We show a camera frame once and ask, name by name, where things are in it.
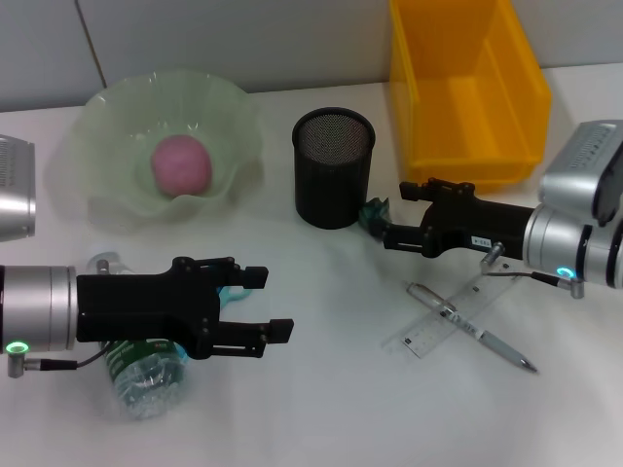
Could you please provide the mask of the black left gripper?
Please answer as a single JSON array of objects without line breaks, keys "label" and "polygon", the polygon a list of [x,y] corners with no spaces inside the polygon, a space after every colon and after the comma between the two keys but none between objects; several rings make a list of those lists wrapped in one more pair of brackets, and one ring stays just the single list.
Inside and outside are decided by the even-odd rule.
[{"label": "black left gripper", "polygon": [[192,359],[261,358],[267,345],[289,342],[294,321],[219,322],[217,287],[264,288],[268,275],[267,268],[242,268],[233,257],[176,258],[155,274],[79,275],[76,340],[165,339]]}]

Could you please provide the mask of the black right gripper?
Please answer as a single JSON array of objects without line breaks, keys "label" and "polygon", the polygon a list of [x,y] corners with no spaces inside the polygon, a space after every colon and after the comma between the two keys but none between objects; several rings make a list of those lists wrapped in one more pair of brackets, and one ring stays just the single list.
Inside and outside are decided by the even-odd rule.
[{"label": "black right gripper", "polygon": [[423,254],[436,258],[442,253],[466,248],[485,251],[500,242],[504,255],[520,258],[529,207],[479,199],[475,185],[429,178],[422,184],[401,182],[400,195],[409,201],[429,201],[420,227],[386,224],[385,249]]}]

